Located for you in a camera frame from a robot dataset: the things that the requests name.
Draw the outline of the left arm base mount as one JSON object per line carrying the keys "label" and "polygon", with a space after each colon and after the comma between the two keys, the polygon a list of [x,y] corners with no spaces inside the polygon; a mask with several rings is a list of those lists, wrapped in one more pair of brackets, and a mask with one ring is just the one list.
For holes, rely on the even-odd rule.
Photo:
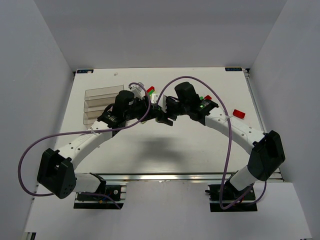
{"label": "left arm base mount", "polygon": [[74,209],[82,210],[121,210],[126,199],[127,186],[119,181],[108,182],[101,175],[94,174],[99,186],[94,192],[77,192]]}

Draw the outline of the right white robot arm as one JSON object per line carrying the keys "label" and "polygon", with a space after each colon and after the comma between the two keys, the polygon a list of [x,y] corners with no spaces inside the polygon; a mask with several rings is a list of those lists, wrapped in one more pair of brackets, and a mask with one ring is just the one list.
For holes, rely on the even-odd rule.
{"label": "right white robot arm", "polygon": [[243,195],[257,181],[269,177],[285,161],[285,153],[280,135],[274,130],[263,132],[254,129],[226,112],[222,104],[209,98],[201,98],[189,82],[182,82],[174,88],[177,97],[152,94],[152,102],[164,112],[167,118],[175,120],[187,115],[195,122],[217,130],[235,142],[248,154],[246,166],[236,171],[223,184],[223,194],[235,198]]}

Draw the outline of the red rectangular lego brick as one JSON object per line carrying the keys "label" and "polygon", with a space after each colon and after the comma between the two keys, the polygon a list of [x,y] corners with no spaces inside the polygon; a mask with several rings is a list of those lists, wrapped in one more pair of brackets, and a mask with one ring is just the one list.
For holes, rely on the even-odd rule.
{"label": "red rectangular lego brick", "polygon": [[240,110],[238,110],[238,109],[234,109],[232,114],[233,114],[234,117],[237,117],[237,118],[239,118],[239,119],[244,119],[245,116],[246,116],[246,113],[245,113],[245,112],[240,111]]}

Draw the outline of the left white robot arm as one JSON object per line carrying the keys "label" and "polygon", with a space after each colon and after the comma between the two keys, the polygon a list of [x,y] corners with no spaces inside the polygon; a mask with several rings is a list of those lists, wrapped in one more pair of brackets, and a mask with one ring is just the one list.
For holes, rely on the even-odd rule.
{"label": "left white robot arm", "polygon": [[102,194],[104,179],[75,170],[92,151],[125,129],[128,121],[146,117],[150,108],[148,95],[136,97],[129,90],[120,91],[115,102],[105,108],[86,133],[57,150],[49,148],[42,154],[37,181],[59,199],[72,192]]}

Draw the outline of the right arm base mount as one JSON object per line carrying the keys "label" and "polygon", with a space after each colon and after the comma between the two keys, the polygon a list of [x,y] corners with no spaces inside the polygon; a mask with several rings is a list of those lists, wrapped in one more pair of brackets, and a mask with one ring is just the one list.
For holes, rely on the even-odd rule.
{"label": "right arm base mount", "polygon": [[[256,200],[255,191],[253,188],[250,189],[244,197],[239,199],[233,206],[228,209],[222,209],[220,207],[220,184],[210,184],[205,193],[209,197],[209,206],[212,213],[222,213],[222,212],[257,212],[257,204],[253,203]],[[222,193],[222,204],[226,207],[228,204],[234,202],[239,198],[249,187],[244,190],[235,193],[230,188],[225,186]]]}

